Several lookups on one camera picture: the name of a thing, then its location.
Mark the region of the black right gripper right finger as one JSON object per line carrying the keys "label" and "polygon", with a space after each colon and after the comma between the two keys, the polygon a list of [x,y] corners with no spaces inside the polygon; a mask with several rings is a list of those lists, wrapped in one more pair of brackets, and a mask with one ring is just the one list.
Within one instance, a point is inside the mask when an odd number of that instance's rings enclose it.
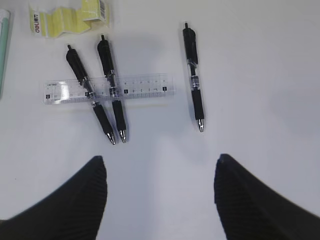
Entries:
{"label": "black right gripper right finger", "polygon": [[214,203],[228,240],[318,240],[320,218],[267,186],[229,154],[216,162]]}

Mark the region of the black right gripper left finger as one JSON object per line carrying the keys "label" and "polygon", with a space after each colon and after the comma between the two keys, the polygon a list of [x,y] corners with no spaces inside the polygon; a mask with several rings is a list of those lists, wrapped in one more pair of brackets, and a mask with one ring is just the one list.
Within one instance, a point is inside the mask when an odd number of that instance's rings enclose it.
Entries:
{"label": "black right gripper left finger", "polygon": [[2,240],[94,240],[108,197],[107,170],[94,156],[30,208],[0,222]]}

